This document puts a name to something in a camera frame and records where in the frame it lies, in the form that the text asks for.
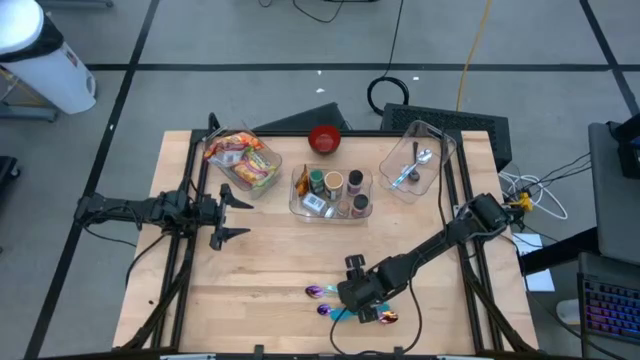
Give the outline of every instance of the chip bag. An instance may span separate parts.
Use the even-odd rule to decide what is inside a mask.
[[[205,151],[204,157],[214,165],[230,167],[242,161],[248,150],[261,150],[264,145],[258,138],[239,132],[237,134],[215,139]]]
[[[248,150],[241,160],[232,167],[240,179],[251,187],[264,185],[275,173],[276,167],[253,149]]]

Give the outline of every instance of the yellow connector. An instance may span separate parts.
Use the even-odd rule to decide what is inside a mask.
[[[531,197],[529,197],[529,193],[526,191],[520,193],[520,200],[510,202],[509,205],[519,206],[526,212],[533,211],[533,202],[531,201]]]

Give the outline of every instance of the paper sheet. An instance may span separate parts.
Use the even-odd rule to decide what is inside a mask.
[[[518,254],[523,256],[532,251],[540,249],[539,246],[542,246],[542,240],[540,239],[540,235],[538,234],[513,234],[513,241],[516,243],[518,247]],[[529,283],[529,290],[531,291],[556,291],[555,286],[553,286],[553,279],[551,278],[551,271],[549,269],[537,272],[535,274],[531,274],[527,276],[527,283]]]

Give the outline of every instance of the floor tile line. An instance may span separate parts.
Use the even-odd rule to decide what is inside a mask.
[[[122,109],[124,108],[129,90],[131,89],[133,75],[135,74],[135,65],[140,61],[140,56],[142,55],[142,50],[144,49],[144,44],[146,43],[147,37],[149,35],[149,30],[151,28],[151,24],[153,23],[153,18],[155,17],[156,11],[158,9],[159,1],[160,0],[151,0],[151,2],[149,3],[149,8],[147,9],[142,28],[136,41],[136,45],[134,47],[133,53],[131,54],[126,73],[122,80],[122,84],[120,85],[120,90],[118,91],[113,109],[111,110],[111,114],[109,115],[109,120],[102,136],[102,140],[100,141],[100,146],[98,147],[98,152],[96,154],[93,166],[91,167],[91,172],[89,174],[87,184],[84,188],[83,196],[93,193],[96,189],[96,186],[98,185],[98,180],[100,179],[100,174],[102,173],[102,169],[104,168],[104,163],[109,152],[109,147],[111,146],[111,141],[113,140],[113,135],[117,129],[118,121],[120,120],[120,115],[122,114]],[[80,240],[81,233],[82,227],[80,226],[80,224],[74,222],[71,225],[71,229],[69,230],[69,235],[67,236],[67,240],[62,250],[62,255],[60,256],[60,260],[58,261],[56,271],[53,275],[53,279],[51,280],[51,285],[49,286],[49,290],[47,291],[44,303],[42,305],[42,308],[40,309],[40,314],[38,315],[38,320],[36,321],[33,333],[31,334],[31,338],[29,340],[29,344],[27,345],[27,349],[24,355],[25,359],[35,359],[40,354],[40,350],[42,349],[42,345],[44,344],[47,330],[49,329],[51,319],[60,298],[60,293],[62,292],[65,279],[69,272],[69,268],[71,267],[71,261],[73,260],[73,256],[75,254],[78,241]]]
[[[598,41],[598,45],[600,46],[600,50],[604,54],[607,63],[611,66],[611,71],[613,73],[613,77],[618,84],[618,88],[620,89],[620,93],[622,94],[622,98],[624,102],[627,104],[629,108],[629,112],[631,115],[636,115],[640,113],[640,108],[638,108],[638,103],[636,102],[636,98],[633,95],[633,91],[629,87],[629,83],[627,83],[627,79],[625,79],[624,74],[616,60],[615,55],[613,55],[613,51],[611,51],[611,47],[609,46],[609,42],[598,23],[598,19],[596,19],[596,15],[591,8],[588,0],[580,0],[580,5],[582,6],[582,10],[584,11],[585,16],[587,17],[587,21],[591,26],[591,30],[593,31],[593,35],[596,37]]]
[[[127,64],[89,64],[92,71],[124,71]],[[640,65],[625,65],[630,71],[640,71]],[[136,65],[136,71],[378,71],[386,63],[255,63],[255,64],[154,64]],[[393,71],[462,71],[462,63],[392,64]],[[469,71],[495,72],[602,72],[612,69],[608,64],[471,64]]]

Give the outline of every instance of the rgb keyboard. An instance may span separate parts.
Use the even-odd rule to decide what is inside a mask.
[[[640,343],[640,291],[591,280],[582,285],[587,331]]]

